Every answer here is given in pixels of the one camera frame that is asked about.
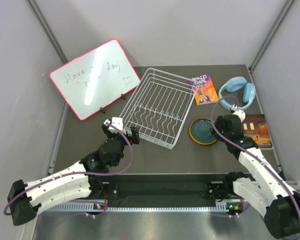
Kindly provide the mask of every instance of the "book cover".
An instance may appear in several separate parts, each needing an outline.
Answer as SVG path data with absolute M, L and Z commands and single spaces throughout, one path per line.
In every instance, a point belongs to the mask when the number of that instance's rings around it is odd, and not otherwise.
M 251 137 L 260 149 L 273 148 L 268 125 L 264 114 L 246 114 L 242 122 L 243 134 Z
M 218 94 L 212 82 L 210 74 L 195 76 L 191 78 L 194 81 L 189 81 L 193 86 L 192 91 L 195 93 L 194 99 L 197 105 L 209 104 L 218 101 Z

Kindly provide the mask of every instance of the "headphone ear cup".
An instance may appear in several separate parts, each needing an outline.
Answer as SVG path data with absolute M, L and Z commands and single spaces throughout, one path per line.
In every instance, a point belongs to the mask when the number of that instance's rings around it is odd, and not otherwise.
M 244 92 L 243 92 L 243 102 L 246 104 L 249 102 L 251 90 L 252 90 L 252 83 L 247 83 L 244 87 Z

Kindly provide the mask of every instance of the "gray wall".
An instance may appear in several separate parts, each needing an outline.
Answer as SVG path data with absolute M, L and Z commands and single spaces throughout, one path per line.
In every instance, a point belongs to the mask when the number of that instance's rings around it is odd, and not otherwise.
M 134 66 L 249 66 L 286 1 L 36 2 L 69 60 L 118 38 Z
M 64 104 L 49 72 L 61 64 L 26 1 L 0 1 L 0 240 L 24 227 L 3 214 L 11 184 L 47 170 Z
M 282 163 L 300 187 L 300 0 L 255 69 Z

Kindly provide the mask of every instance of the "metal wire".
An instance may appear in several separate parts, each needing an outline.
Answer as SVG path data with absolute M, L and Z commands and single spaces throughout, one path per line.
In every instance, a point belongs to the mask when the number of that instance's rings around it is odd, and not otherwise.
M 139 128 L 140 138 L 172 149 L 195 97 L 188 78 L 148 68 L 120 117 L 125 130 Z

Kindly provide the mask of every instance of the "blue headphones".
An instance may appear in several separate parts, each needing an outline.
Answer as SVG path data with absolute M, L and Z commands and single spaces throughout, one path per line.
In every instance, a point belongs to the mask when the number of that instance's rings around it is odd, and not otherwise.
M 218 97 L 221 99 L 222 92 L 226 89 L 229 93 L 236 92 L 244 87 L 243 92 L 243 102 L 246 103 L 245 106 L 238 106 L 237 109 L 239 110 L 246 110 L 250 107 L 252 102 L 254 101 L 256 97 L 256 87 L 253 83 L 248 83 L 247 80 L 243 76 L 236 76 L 231 78 L 229 81 L 227 81 L 219 90 Z M 228 103 L 225 99 L 220 102 L 222 107 L 229 110 L 233 106 L 232 104 Z

